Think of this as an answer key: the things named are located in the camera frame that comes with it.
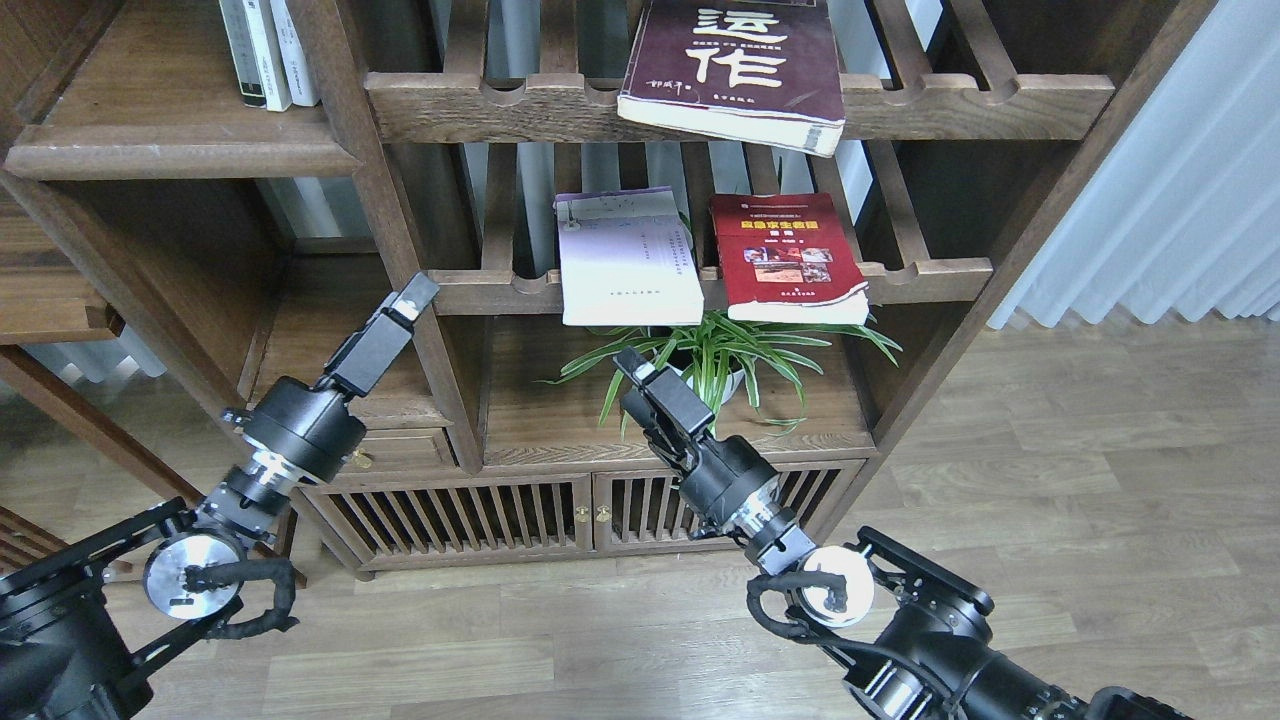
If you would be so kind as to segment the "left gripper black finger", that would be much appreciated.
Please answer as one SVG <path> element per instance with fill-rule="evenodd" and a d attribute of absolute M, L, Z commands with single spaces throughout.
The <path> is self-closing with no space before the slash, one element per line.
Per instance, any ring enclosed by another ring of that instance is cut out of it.
<path fill-rule="evenodd" d="M 401 292 L 389 293 L 326 361 L 317 388 L 335 389 L 347 398 L 370 395 L 412 340 L 415 322 L 438 292 L 438 283 L 420 272 Z"/>

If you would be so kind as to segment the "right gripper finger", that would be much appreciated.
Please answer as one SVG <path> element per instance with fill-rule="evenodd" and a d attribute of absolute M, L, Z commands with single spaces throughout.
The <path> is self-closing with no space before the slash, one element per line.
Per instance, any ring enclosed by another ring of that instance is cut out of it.
<path fill-rule="evenodd" d="M 632 347 L 617 352 L 613 364 L 632 383 L 621 406 L 654 452 L 690 454 L 714 439 L 714 414 L 673 369 L 655 368 Z"/>

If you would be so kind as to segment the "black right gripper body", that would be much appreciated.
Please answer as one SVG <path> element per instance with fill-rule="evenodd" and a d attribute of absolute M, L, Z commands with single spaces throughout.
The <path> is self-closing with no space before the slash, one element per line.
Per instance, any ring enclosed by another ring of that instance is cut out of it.
<path fill-rule="evenodd" d="M 701 519 L 699 529 L 782 530 L 777 470 L 745 438 L 717 439 L 709 429 L 714 419 L 704 405 L 646 409 L 650 447 L 677 471 L 678 492 Z"/>

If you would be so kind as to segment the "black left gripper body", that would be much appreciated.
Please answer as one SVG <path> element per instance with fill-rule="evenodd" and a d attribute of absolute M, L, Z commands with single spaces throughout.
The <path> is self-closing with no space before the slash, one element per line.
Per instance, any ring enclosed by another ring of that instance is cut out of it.
<path fill-rule="evenodd" d="M 242 429 L 257 465 L 328 483 L 367 432 L 348 409 L 365 395 L 328 375 L 316 387 L 283 375 L 253 409 L 227 407 L 221 419 Z"/>

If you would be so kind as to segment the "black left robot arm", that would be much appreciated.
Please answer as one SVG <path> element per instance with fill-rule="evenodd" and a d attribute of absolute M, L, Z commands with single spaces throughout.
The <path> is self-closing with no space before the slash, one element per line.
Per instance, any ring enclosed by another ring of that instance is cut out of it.
<path fill-rule="evenodd" d="M 284 375 L 251 409 L 225 419 L 251 446 L 195 506 L 169 500 L 3 577 L 5 719 L 129 719 L 150 676 L 200 641 L 239 641 L 297 624 L 294 566 L 252 559 L 274 539 L 298 484 L 332 482 L 366 436 L 349 411 L 415 333 L 438 293 L 425 273 L 389 293 L 310 384 Z M 129 648 L 108 610 L 109 565 L 148 546 L 141 585 L 175 625 Z"/>

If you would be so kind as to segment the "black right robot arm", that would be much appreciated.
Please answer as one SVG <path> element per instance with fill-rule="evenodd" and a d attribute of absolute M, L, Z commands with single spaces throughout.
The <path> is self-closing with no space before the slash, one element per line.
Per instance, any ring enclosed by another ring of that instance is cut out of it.
<path fill-rule="evenodd" d="M 820 648 L 877 719 L 1178 719 L 1111 685 L 1083 701 L 992 650 L 992 598 L 864 527 L 854 544 L 817 544 L 780 502 L 780 474 L 740 436 L 717 439 L 712 410 L 669 368 L 634 348 L 614 364 L 626 413 L 678 479 L 699 537 L 733 538 L 759 575 L 748 609 L 774 635 Z"/>

